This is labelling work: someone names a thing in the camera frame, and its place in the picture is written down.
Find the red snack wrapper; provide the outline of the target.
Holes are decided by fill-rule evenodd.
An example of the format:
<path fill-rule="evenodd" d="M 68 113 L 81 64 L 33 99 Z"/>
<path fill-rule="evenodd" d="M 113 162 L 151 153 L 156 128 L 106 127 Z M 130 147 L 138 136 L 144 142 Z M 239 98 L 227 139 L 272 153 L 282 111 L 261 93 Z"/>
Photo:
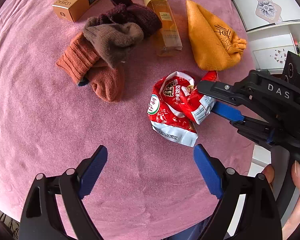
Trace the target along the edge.
<path fill-rule="evenodd" d="M 153 86 L 147 114 L 162 137 L 193 147 L 198 139 L 195 125 L 205 120 L 215 103 L 216 99 L 199 92 L 193 77 L 176 71 Z"/>

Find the orange drawstring pouch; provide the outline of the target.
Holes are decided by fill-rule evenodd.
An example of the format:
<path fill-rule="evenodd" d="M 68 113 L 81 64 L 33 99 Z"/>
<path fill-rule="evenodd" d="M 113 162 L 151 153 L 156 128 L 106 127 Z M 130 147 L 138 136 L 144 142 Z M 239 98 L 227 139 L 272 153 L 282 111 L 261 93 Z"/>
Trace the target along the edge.
<path fill-rule="evenodd" d="M 198 67 L 222 71 L 240 63 L 247 41 L 196 2 L 187 0 L 186 9 L 189 39 Z"/>

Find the gold L'Oreal bottle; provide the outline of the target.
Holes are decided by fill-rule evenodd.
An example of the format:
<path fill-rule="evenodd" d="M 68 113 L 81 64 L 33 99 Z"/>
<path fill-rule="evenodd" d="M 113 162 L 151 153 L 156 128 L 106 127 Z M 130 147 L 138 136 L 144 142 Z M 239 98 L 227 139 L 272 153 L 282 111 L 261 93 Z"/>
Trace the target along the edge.
<path fill-rule="evenodd" d="M 167 0 L 143 0 L 145 6 L 152 9 L 162 23 L 162 27 L 153 35 L 158 56 L 173 56 L 182 51 L 183 45 L 173 13 Z"/>

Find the rust orange sock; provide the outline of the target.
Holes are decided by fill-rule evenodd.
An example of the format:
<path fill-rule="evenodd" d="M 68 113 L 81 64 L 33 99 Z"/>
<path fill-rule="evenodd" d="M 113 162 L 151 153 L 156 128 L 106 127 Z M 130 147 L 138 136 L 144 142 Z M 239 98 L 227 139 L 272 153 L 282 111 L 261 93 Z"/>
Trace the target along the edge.
<path fill-rule="evenodd" d="M 125 86 L 123 66 L 108 66 L 82 32 L 71 40 L 56 65 L 63 69 L 77 86 L 90 84 L 95 94 L 103 101 L 120 101 Z"/>

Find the brown grey sock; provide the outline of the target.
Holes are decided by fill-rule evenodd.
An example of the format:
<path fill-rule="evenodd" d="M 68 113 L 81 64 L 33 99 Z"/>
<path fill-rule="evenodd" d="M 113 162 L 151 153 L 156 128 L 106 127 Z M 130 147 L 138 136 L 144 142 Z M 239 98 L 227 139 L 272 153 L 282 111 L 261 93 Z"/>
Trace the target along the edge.
<path fill-rule="evenodd" d="M 116 68 L 144 38 L 142 29 L 135 23 L 97 24 L 96 17 L 87 20 L 83 35 L 112 68 Z"/>

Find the white sliding wardrobe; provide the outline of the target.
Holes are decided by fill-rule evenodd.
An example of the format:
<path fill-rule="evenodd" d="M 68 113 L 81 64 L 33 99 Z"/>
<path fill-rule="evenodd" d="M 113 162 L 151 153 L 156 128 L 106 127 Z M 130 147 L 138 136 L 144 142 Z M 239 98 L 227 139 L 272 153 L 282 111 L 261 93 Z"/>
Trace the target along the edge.
<path fill-rule="evenodd" d="M 288 51 L 300 55 L 300 6 L 296 0 L 231 0 L 248 35 L 257 70 L 281 74 Z"/>

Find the pink bed sheet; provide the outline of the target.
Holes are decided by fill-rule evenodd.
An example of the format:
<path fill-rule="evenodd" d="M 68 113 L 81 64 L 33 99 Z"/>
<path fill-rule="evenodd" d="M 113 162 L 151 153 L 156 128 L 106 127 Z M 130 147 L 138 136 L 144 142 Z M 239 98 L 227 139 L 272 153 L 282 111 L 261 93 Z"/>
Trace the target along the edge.
<path fill-rule="evenodd" d="M 0 9 L 0 210 L 18 220 L 38 173 L 62 174 L 100 145 L 108 161 L 84 205 L 105 239 L 161 239 L 209 217 L 217 204 L 191 147 L 156 133 L 147 115 L 153 85 L 178 70 L 203 76 L 187 30 L 187 0 L 168 0 L 183 49 L 158 57 L 142 42 L 126 63 L 119 102 L 104 102 L 56 66 L 87 18 L 112 7 L 98 1 L 77 23 L 53 12 L 55 0 L 6 0 Z M 192 0 L 242 38 L 231 0 Z"/>

